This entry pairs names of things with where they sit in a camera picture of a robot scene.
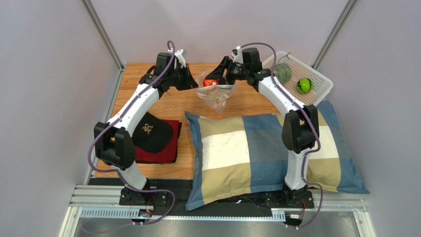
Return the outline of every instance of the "mounting plate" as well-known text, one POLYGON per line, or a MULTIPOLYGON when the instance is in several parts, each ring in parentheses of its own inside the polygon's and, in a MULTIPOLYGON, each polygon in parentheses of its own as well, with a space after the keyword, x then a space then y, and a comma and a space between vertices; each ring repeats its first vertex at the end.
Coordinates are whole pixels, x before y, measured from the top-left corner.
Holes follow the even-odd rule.
MULTIPOLYGON (((297 209, 302 209, 302 203, 299 203, 296 206, 288 206, 286 204, 284 204, 281 200, 281 193, 276 191, 276 192, 265 192, 265 203, 266 203, 266 207, 268 208, 297 208, 297 209)), ((310 191, 307 191, 306 194, 304 195, 304 203, 305 203, 305 208, 314 208, 314 201, 313 201, 313 194, 310 191)))
POLYGON ((172 204, 172 198, 168 199, 167 192, 141 194, 128 188, 122 189, 119 204, 122 206, 146 205, 150 198, 155 200, 150 205, 170 206, 172 204))

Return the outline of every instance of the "white basket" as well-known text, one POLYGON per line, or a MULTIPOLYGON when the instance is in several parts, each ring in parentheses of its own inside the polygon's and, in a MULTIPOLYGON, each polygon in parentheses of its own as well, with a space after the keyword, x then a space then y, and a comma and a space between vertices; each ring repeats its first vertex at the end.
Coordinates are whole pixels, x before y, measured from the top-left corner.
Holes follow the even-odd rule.
MULTIPOLYGON (((278 61, 281 57, 286 55, 286 52, 279 51, 276 53, 276 60, 278 61)), ((320 72, 309 67, 305 63, 299 61, 295 57, 288 55, 279 61, 279 63, 286 63, 291 67, 293 76, 291 80, 283 84, 283 86, 297 98, 299 101, 306 105, 318 105, 331 91, 333 82, 327 77, 322 75, 320 72), (309 78, 313 83, 313 89, 306 93, 301 94, 297 91, 297 82, 301 78, 309 78)), ((266 59, 263 63, 263 68, 272 68, 273 55, 266 59)))

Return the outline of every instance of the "black cap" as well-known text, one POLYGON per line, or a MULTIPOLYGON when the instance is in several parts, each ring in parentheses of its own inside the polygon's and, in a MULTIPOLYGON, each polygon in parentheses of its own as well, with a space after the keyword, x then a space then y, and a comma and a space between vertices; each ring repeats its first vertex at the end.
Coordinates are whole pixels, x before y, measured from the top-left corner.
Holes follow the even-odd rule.
POLYGON ((173 132, 171 125, 146 112, 131 138, 138 148, 158 153, 167 146, 173 132))

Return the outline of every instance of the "wooden tabletop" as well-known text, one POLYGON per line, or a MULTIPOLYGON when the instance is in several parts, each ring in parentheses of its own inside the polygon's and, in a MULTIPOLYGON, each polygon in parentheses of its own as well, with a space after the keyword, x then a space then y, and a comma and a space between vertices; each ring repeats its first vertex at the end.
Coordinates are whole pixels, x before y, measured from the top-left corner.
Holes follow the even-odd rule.
MULTIPOLYGON (((136 90, 140 78, 154 63, 128 63, 123 75, 117 100, 113 109, 113 116, 123 107, 136 90)), ((208 69, 214 69, 218 63, 190 63, 193 78, 208 69)), ((227 100, 225 110, 217 113, 202 101, 194 90, 177 91, 171 88, 164 93, 148 112, 159 119, 178 120, 182 122, 181 134, 178 139, 177 161, 173 164, 137 164, 143 175, 148 178, 177 178, 192 179, 194 170, 193 143, 190 136, 189 123, 184 116, 185 111, 213 119, 223 119, 234 116, 258 115, 278 113, 272 103, 246 81, 236 82, 236 93, 227 100)), ((100 169, 109 167, 101 160, 97 165, 100 169)), ((95 173, 96 177, 117 177, 114 172, 95 173)))

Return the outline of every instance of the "red apple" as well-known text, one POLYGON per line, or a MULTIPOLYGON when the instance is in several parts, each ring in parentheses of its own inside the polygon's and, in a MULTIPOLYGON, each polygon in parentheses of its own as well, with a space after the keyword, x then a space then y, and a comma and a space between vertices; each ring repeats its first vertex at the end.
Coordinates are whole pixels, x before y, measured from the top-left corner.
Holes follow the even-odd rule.
POLYGON ((219 85, 219 81, 216 79, 205 79, 203 80, 203 86, 210 86, 213 85, 213 83, 215 83, 215 85, 219 85))

